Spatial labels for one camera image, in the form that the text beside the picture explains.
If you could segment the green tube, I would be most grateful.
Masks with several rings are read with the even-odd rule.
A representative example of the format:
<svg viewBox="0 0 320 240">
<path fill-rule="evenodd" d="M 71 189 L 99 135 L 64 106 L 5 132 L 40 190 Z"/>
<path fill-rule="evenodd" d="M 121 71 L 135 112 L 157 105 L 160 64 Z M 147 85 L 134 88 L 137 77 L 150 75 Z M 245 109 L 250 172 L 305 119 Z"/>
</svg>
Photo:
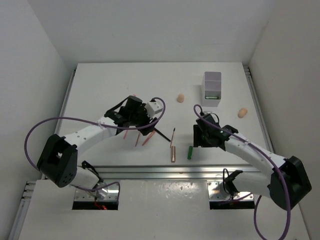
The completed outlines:
<svg viewBox="0 0 320 240">
<path fill-rule="evenodd" d="M 204 99 L 206 100 L 220 100 L 220 96 L 205 96 Z"/>
<path fill-rule="evenodd" d="M 188 159 L 188 160 L 191 160 L 191 159 L 192 159 L 193 149 L 194 149 L 193 146 L 189 146 L 188 152 L 187 152 L 187 159 Z"/>
</svg>

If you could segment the rose gold lipstick tube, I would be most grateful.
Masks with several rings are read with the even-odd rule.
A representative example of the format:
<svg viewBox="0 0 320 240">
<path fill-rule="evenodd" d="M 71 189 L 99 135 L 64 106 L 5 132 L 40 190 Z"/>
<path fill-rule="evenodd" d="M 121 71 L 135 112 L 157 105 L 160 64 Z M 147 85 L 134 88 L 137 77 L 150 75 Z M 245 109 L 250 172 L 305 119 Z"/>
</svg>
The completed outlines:
<svg viewBox="0 0 320 240">
<path fill-rule="evenodd" d="M 176 162 L 176 147 L 173 145 L 170 147 L 170 161 L 172 163 Z"/>
</svg>

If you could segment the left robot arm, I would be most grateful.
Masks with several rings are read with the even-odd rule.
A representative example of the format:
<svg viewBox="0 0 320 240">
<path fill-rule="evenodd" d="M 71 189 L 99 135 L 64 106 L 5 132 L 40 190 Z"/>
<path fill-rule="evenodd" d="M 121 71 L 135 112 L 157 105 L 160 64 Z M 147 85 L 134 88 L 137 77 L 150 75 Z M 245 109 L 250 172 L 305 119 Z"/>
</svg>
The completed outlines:
<svg viewBox="0 0 320 240">
<path fill-rule="evenodd" d="M 104 189 L 103 179 L 88 162 L 78 163 L 78 158 L 105 139 L 123 131 L 137 130 L 143 136 L 154 131 L 163 116 L 166 105 L 158 97 L 144 103 L 130 95 L 116 106 L 108 109 L 97 121 L 88 121 L 88 126 L 76 132 L 59 136 L 51 135 L 45 143 L 37 169 L 57 187 L 73 186 L 95 192 Z"/>
</svg>

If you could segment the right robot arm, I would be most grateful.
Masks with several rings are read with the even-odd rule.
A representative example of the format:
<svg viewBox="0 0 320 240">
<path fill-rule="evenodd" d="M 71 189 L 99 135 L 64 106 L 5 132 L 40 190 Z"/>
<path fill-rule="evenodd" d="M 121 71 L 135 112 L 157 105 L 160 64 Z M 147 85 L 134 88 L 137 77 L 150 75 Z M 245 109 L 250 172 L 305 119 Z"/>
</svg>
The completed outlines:
<svg viewBox="0 0 320 240">
<path fill-rule="evenodd" d="M 299 158 L 286 158 L 248 141 L 236 128 L 230 125 L 221 127 L 210 113 L 201 113 L 196 120 L 193 126 L 193 146 L 220 148 L 259 171 L 232 172 L 222 181 L 223 190 L 228 195 L 251 192 L 272 199 L 278 207 L 285 210 L 287 203 L 291 208 L 295 207 L 312 190 Z"/>
</svg>

